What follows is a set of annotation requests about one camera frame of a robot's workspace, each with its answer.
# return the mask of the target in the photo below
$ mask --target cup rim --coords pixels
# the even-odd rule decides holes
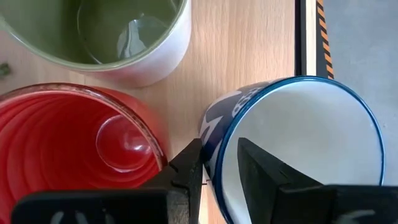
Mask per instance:
[[[182,2],[180,4],[180,7],[178,8],[178,12],[174,16],[171,25],[169,25],[167,30],[160,36],[159,39],[157,39],[153,44],[151,44],[148,48],[146,48],[142,52],[135,54],[132,57],[111,63],[84,64],[84,63],[70,62],[68,60],[48,54],[47,52],[40,50],[39,48],[33,46],[30,42],[26,41],[25,38],[19,35],[18,32],[16,32],[6,22],[5,18],[2,15],[0,15],[0,28],[4,28],[6,31],[8,31],[8,33],[10,33],[13,36],[13,38],[18,40],[18,42],[20,42],[24,47],[28,48],[35,55],[38,55],[39,57],[42,57],[56,65],[60,65],[65,68],[81,72],[106,72],[106,71],[115,70],[117,68],[124,68],[131,64],[140,62],[141,60],[144,60],[146,57],[148,57],[150,53],[152,53],[155,49],[158,49],[175,30],[177,22],[180,20],[182,14],[186,10],[188,6],[188,1],[190,0],[181,0],[181,1]]]
[[[148,141],[152,148],[152,153],[155,156],[159,171],[161,171],[167,165],[166,155],[162,151],[157,138],[145,121],[142,120],[142,118],[134,110],[128,107],[121,100],[101,90],[97,90],[96,88],[73,83],[43,83],[30,85],[0,95],[0,107],[16,99],[25,98],[32,95],[46,95],[54,93],[85,97],[98,101],[114,109],[119,114],[127,118],[133,125],[135,125],[140,133],[145,137],[146,141]]]
[[[368,113],[369,117],[371,118],[374,127],[376,129],[376,133],[379,139],[379,144],[380,144],[380,150],[381,150],[381,173],[380,173],[380,178],[379,178],[379,185],[383,184],[384,181],[384,171],[385,171],[385,165],[386,165],[386,155],[385,155],[385,149],[384,149],[384,143],[381,135],[381,130],[380,127],[377,123],[376,117],[373,115],[373,112],[370,110],[369,106],[364,102],[364,100],[357,95],[352,89],[349,87],[334,81],[330,80],[327,78],[322,78],[322,77],[315,77],[315,76],[298,76],[298,77],[290,77],[290,78],[285,78],[282,80],[278,80],[274,83],[271,83],[270,85],[264,87],[262,90],[257,92],[237,113],[237,115],[232,119],[231,123],[229,124],[222,140],[221,140],[221,145],[220,145],[220,151],[218,152],[217,159],[216,159],[216,164],[215,164],[215,174],[212,179],[213,185],[214,185],[214,190],[215,190],[215,195],[216,199],[218,202],[218,205],[220,207],[221,213],[223,214],[224,218],[228,223],[233,223],[231,215],[229,214],[229,211],[226,207],[226,203],[224,200],[224,195],[223,195],[223,184],[222,184],[222,169],[223,169],[223,157],[224,153],[226,150],[226,147],[228,145],[228,141],[230,137],[232,136],[233,131],[235,130],[236,126],[238,125],[239,121],[243,118],[243,116],[246,114],[248,110],[257,102],[259,101],[264,95],[277,90],[280,87],[283,87],[288,84],[292,83],[297,83],[297,82],[306,82],[306,81],[316,81],[316,82],[323,82],[327,84],[331,84],[334,86],[337,86],[338,88],[341,88],[343,91],[349,93],[351,96],[354,97],[355,100],[358,101],[362,105],[362,107],[366,110]]]

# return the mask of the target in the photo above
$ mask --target mug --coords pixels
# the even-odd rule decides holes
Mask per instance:
[[[374,115],[353,90],[327,78],[292,77],[227,93],[205,111],[200,137],[228,223],[250,223],[239,138],[323,184],[381,185],[384,177],[384,145]]]
[[[187,51],[191,0],[4,0],[0,29],[56,65],[140,87]]]
[[[165,126],[143,103],[100,87],[46,83],[0,96],[0,223],[43,190],[130,189],[167,165]]]

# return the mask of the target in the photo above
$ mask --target red cup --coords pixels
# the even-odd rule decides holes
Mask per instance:
[[[32,192],[140,186],[167,164],[163,127],[106,88],[48,83],[0,96],[0,223]]]

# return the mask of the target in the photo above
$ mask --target mug exterior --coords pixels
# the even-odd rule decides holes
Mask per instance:
[[[219,208],[228,223],[234,223],[234,220],[231,218],[230,212],[226,206],[221,179],[224,152],[227,148],[229,138],[237,128],[239,121],[244,117],[244,114],[250,110],[253,104],[261,100],[262,96],[282,86],[304,81],[317,81],[337,86],[353,96],[353,98],[366,110],[376,129],[377,139],[381,149],[381,173],[378,184],[382,184],[385,158],[381,132],[374,115],[365,102],[353,90],[350,90],[348,87],[334,80],[310,76],[292,77],[275,80],[270,83],[263,82],[245,86],[221,96],[208,107],[202,117],[199,133],[203,144],[205,169],[212,182]]]
[[[0,15],[0,29],[34,54],[69,70],[129,87],[151,85],[167,77],[183,59],[190,42],[191,0],[182,0],[174,22],[163,36],[141,53],[118,62],[90,65],[60,59],[30,44]]]

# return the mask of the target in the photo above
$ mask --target green cup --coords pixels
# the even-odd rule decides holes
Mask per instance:
[[[0,27],[31,52],[95,77],[150,85],[183,58],[190,0],[2,0]]]

